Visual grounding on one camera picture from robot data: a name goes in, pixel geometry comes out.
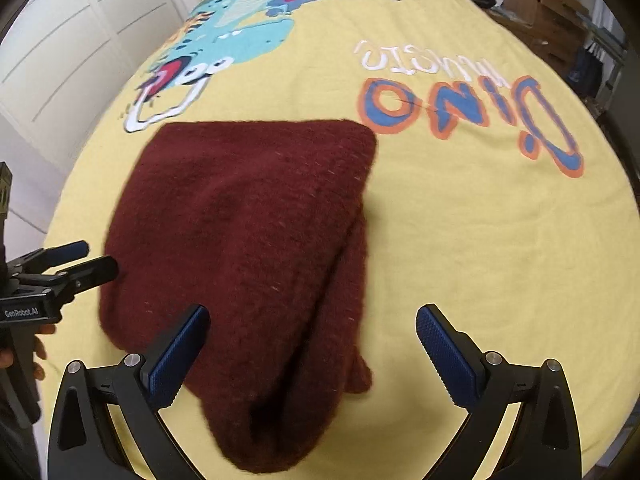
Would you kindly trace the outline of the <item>person's left hand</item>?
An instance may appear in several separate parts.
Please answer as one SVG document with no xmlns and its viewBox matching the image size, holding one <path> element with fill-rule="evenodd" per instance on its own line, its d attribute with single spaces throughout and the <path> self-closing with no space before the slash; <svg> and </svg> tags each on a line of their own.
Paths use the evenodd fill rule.
<svg viewBox="0 0 640 480">
<path fill-rule="evenodd" d="M 46 377 L 46 372 L 40 364 L 40 361 L 47 359 L 47 351 L 44 348 L 44 344 L 40 338 L 42 335 L 53 335 L 56 332 L 56 326 L 54 324 L 46 324 L 39 326 L 36 331 L 32 342 L 34 343 L 34 355 L 36 356 L 35 362 L 32 363 L 34 367 L 34 378 L 40 382 Z M 2 348 L 0 351 L 0 368 L 4 370 L 11 366 L 14 362 L 14 354 L 8 348 Z"/>
</svg>

